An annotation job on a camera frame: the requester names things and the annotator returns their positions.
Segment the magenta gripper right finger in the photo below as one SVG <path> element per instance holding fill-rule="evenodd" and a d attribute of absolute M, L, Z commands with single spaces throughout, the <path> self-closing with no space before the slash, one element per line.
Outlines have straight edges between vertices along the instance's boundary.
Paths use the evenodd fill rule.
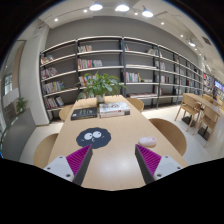
<path fill-rule="evenodd" d="M 135 145 L 135 156 L 146 184 L 182 169 L 182 166 L 172 157 L 168 155 L 160 156 L 138 144 Z"/>

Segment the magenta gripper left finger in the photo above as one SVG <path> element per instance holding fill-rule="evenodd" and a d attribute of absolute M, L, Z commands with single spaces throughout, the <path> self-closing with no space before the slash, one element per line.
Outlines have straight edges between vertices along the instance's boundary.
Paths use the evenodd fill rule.
<path fill-rule="evenodd" d="M 58 156 L 44 170 L 81 186 L 92 155 L 92 146 L 87 145 L 68 156 Z"/>

